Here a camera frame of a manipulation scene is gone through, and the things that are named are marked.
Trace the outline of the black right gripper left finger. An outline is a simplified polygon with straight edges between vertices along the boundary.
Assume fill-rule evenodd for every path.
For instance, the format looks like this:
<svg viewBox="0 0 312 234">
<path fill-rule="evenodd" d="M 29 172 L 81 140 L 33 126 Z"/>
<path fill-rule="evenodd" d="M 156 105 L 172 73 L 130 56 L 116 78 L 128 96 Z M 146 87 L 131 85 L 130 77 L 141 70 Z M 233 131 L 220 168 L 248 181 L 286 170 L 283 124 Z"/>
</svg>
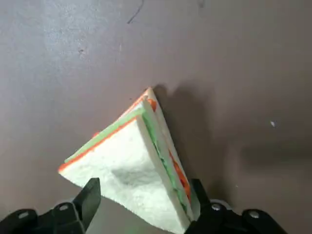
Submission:
<svg viewBox="0 0 312 234">
<path fill-rule="evenodd" d="M 101 202 L 100 180 L 91 178 L 70 202 L 44 214 L 33 209 L 17 210 L 0 221 L 2 234 L 84 234 Z"/>
</svg>

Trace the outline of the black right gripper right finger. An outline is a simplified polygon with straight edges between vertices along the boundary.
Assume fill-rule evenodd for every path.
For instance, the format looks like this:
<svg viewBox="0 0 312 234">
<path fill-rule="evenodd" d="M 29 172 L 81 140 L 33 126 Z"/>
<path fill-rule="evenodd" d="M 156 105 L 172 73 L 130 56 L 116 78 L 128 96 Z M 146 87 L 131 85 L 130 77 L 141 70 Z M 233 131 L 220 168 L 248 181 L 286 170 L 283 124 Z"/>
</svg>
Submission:
<svg viewBox="0 0 312 234">
<path fill-rule="evenodd" d="M 191 185 L 200 204 L 200 214 L 188 234 L 285 234 L 286 231 L 265 211 L 246 209 L 236 214 L 220 202 L 211 202 L 199 179 Z"/>
</svg>

